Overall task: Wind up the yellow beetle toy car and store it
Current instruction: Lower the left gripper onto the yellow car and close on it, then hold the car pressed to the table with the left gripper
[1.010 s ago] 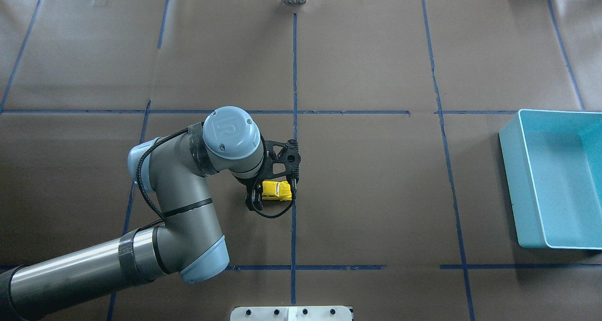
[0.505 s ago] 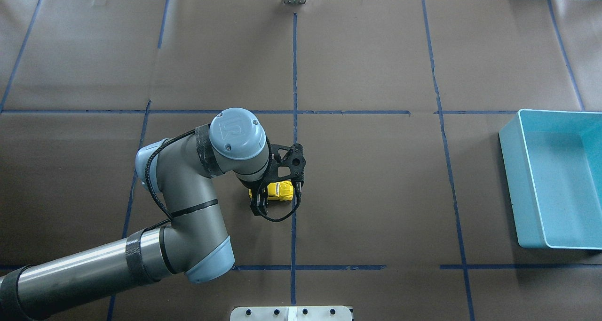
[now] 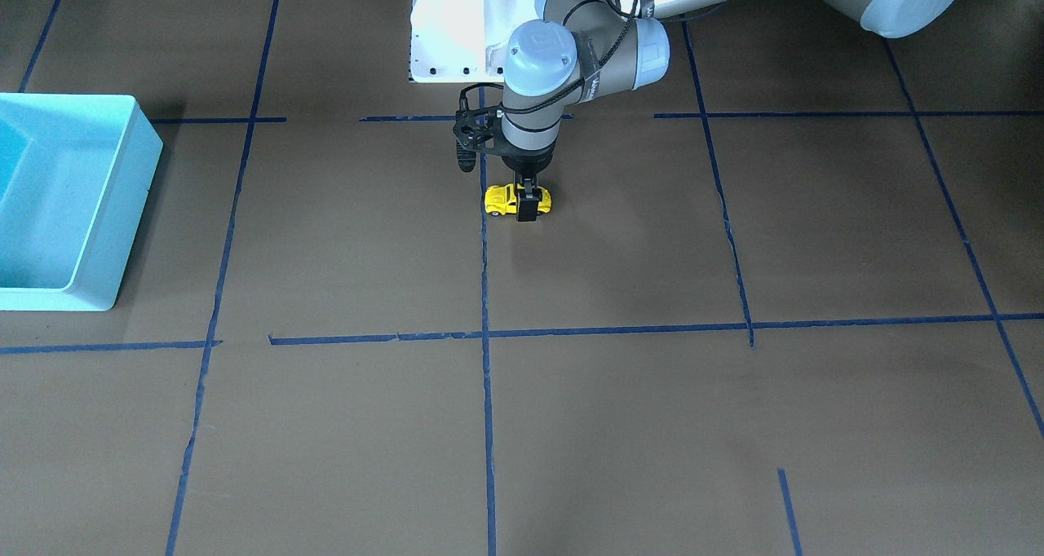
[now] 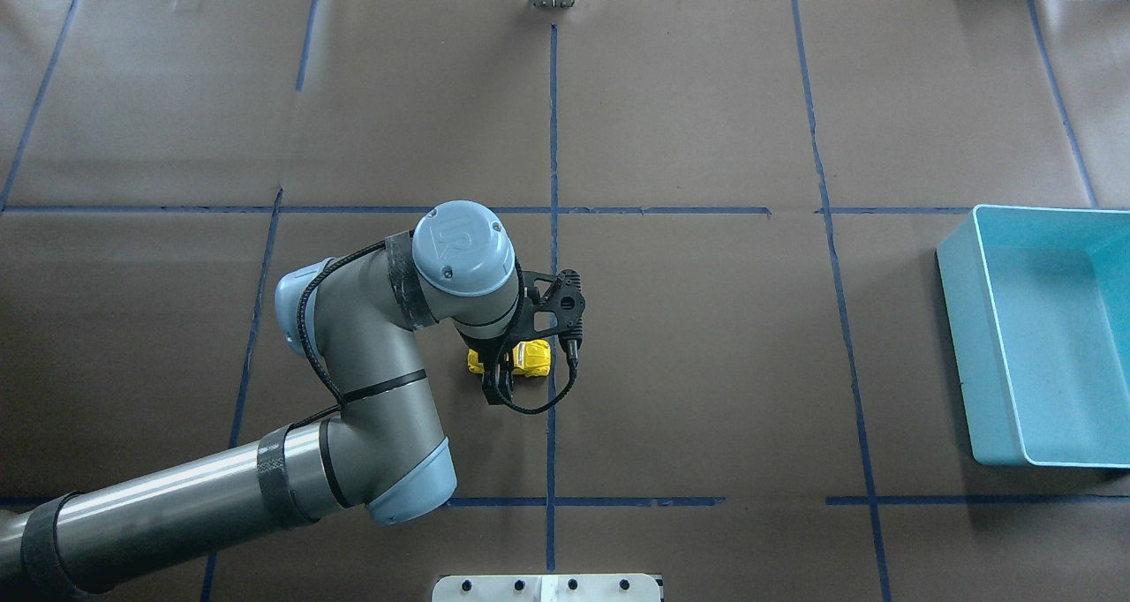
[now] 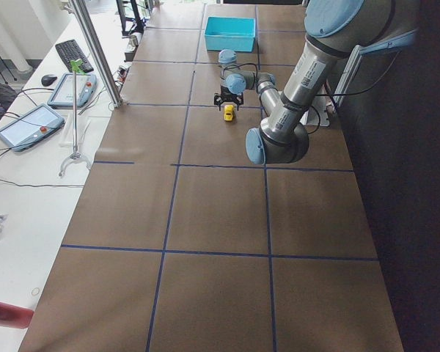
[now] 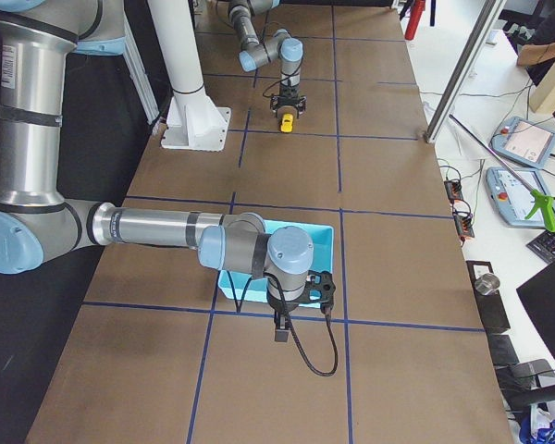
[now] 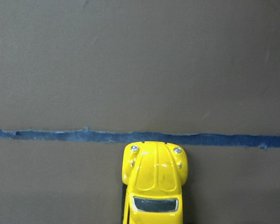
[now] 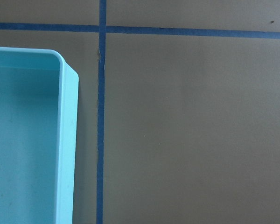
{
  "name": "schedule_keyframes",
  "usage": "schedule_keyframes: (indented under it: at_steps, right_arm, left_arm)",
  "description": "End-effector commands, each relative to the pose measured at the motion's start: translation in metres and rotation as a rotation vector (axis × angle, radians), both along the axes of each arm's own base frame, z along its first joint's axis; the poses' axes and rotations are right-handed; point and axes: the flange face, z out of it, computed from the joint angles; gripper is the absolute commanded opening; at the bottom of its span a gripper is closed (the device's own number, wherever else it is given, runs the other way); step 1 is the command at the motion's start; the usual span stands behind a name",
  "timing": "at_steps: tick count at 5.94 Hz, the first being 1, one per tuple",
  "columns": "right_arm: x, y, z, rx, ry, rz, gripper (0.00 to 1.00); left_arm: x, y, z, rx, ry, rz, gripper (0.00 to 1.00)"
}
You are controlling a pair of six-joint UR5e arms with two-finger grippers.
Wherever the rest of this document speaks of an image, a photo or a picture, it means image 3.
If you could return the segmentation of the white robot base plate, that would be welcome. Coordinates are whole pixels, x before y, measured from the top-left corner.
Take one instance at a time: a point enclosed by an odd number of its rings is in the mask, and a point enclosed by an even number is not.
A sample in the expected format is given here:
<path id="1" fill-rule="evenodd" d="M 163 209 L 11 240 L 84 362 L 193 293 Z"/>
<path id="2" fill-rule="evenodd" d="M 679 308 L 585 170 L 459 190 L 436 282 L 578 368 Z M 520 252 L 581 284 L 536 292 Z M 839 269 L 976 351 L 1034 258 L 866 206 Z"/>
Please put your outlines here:
<path id="1" fill-rule="evenodd" d="M 413 0 L 410 80 L 501 83 L 511 33 L 536 17 L 533 0 Z"/>

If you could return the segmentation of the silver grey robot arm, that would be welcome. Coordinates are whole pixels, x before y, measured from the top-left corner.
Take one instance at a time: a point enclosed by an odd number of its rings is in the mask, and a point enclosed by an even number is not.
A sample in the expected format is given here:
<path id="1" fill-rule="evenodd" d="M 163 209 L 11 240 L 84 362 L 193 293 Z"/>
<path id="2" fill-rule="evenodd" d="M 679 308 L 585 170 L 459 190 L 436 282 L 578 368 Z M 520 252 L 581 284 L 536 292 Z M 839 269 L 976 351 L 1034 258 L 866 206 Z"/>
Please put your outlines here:
<path id="1" fill-rule="evenodd" d="M 520 222 L 540 215 L 537 177 L 551 163 L 564 110 L 661 80 L 670 61 L 668 22 L 733 0 L 533 0 L 536 19 L 507 43 L 498 125 L 514 173 Z M 954 0 L 821 0 L 883 38 L 921 31 Z"/>

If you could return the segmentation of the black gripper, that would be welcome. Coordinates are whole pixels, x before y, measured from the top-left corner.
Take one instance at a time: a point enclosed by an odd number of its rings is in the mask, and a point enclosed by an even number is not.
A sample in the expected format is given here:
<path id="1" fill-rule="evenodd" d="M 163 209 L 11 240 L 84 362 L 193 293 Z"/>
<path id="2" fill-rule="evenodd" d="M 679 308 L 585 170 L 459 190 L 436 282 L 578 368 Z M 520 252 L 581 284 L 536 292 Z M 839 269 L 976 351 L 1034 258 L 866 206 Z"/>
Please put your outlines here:
<path id="1" fill-rule="evenodd" d="M 537 184 L 538 174 L 543 172 L 553 158 L 552 152 L 542 152 L 529 156 L 502 156 L 504 165 L 514 174 L 517 183 L 517 222 L 536 221 L 538 206 L 542 200 L 542 191 Z"/>

